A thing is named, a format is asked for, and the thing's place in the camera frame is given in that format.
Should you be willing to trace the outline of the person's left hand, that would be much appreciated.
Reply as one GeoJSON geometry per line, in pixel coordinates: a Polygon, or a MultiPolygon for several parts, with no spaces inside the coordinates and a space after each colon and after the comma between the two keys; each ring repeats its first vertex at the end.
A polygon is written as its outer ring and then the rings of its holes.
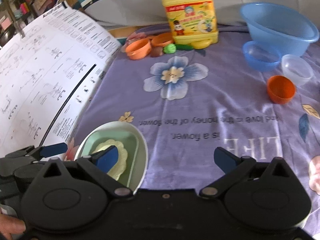
{"type": "Polygon", "coordinates": [[[0,215],[1,234],[6,239],[12,239],[12,235],[22,234],[26,230],[24,221],[8,215],[0,215]]]}

